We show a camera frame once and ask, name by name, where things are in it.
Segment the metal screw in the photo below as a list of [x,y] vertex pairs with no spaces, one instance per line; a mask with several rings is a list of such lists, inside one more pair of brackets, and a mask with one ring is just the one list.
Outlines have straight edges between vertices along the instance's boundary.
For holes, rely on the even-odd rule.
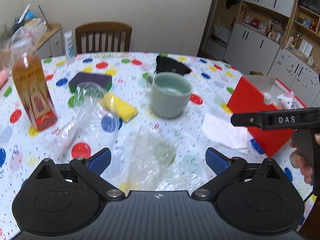
[[205,188],[200,188],[195,191],[195,195],[198,197],[207,197],[209,196],[210,191]]
[[122,191],[119,189],[110,189],[107,191],[107,196],[109,197],[120,197],[122,195]]

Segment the yellow cloth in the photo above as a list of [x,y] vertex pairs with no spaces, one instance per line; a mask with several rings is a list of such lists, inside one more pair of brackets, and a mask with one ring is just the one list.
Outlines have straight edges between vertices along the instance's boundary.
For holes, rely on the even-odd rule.
[[103,108],[116,113],[123,122],[129,122],[138,113],[136,108],[110,92],[104,95],[103,99],[100,101],[100,104]]

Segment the wooden chair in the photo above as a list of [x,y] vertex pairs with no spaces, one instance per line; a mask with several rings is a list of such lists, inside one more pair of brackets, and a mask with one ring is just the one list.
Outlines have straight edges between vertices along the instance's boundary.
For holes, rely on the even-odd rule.
[[[86,53],[89,52],[103,52],[103,51],[115,51],[115,38],[117,38],[116,51],[121,50],[121,41],[123,33],[125,33],[124,51],[128,52],[130,48],[132,27],[125,23],[120,22],[95,22],[88,23],[76,28],[76,44],[78,54],[82,52],[82,37],[86,36],[85,49]],[[92,34],[92,49],[89,50],[89,36]],[[96,34],[99,35],[99,48],[96,50]],[[104,42],[104,49],[102,49],[102,36],[106,36]]]

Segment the human hand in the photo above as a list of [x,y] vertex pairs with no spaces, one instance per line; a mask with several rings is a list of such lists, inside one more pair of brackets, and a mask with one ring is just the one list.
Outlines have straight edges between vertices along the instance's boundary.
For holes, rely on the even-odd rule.
[[[316,142],[320,145],[320,134],[315,134]],[[294,142],[290,142],[292,148],[296,148]],[[313,174],[313,169],[310,166],[306,165],[306,160],[300,155],[299,150],[295,150],[290,155],[290,163],[292,167],[300,169],[302,176],[304,177],[304,182],[307,184],[311,183],[311,176]]]

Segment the mug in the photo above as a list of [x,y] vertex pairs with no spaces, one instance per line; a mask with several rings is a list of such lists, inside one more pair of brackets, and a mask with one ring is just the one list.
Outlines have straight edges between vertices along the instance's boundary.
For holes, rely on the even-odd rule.
[[173,72],[149,73],[146,81],[151,85],[151,108],[162,118],[177,117],[187,106],[193,87],[182,75]]

